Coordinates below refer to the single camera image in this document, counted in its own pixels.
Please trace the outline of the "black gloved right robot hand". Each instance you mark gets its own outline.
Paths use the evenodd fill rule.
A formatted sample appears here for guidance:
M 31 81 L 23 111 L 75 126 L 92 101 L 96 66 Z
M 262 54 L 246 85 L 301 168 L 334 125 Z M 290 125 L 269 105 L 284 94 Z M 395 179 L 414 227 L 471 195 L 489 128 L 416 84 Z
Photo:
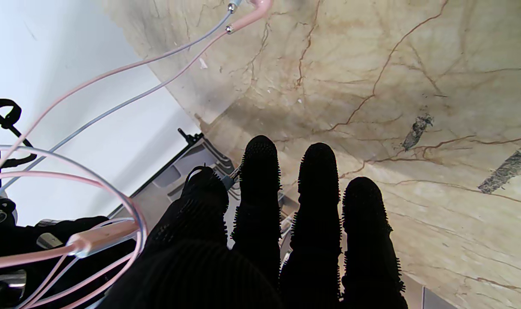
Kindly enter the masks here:
M 45 248 L 40 246 L 37 241 L 43 233 L 50 233 L 56 237 L 61 246 L 64 246 L 68 239 L 75 233 L 91 229 L 92 227 L 107 221 L 107 217 L 97 216 L 90 218 L 80 218 L 73 221 L 51 221 L 49 223 L 38 223 L 35 226 L 5 226 L 0 224 L 0 257 L 16 254 L 27 254 L 30 252 L 43 251 Z M 123 256 L 131 254 L 135 249 L 135 240 L 131 239 L 121 244 L 112 246 L 84 259 L 78 260 L 61 278 L 43 295 L 44 298 L 51 297 L 64 290 L 70 289 L 83 280 L 88 279 L 95 273 L 101 271 L 106 266 L 119 260 Z M 0 309 L 16 306 L 28 298 L 48 276 L 60 258 L 53 258 L 39 261 L 32 264 L 23 264 L 12 268 L 0 269 L 0 275 L 9 274 L 23 270 L 26 273 L 24 293 L 19 299 L 17 295 L 9 292 L 7 286 L 0 283 Z M 93 282 L 80 289 L 61 297 L 50 303 L 42 305 L 43 309 L 60 309 L 71 304 L 86 295 L 92 293 L 107 281 L 111 280 L 115 274 L 121 270 L 122 266 L 110 270 L 95 279 Z

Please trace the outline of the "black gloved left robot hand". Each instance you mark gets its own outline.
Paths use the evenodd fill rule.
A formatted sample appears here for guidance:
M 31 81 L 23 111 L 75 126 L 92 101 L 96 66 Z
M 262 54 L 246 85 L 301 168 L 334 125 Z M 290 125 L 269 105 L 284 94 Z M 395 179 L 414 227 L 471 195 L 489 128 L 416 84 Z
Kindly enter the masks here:
M 275 144 L 252 138 L 239 169 L 241 202 L 231 249 L 228 194 L 209 167 L 195 167 L 181 197 L 100 309 L 406 309 L 405 284 L 382 192 L 367 177 L 340 198 L 337 163 L 325 143 L 300 164 L 291 253 L 280 264 L 280 168 Z

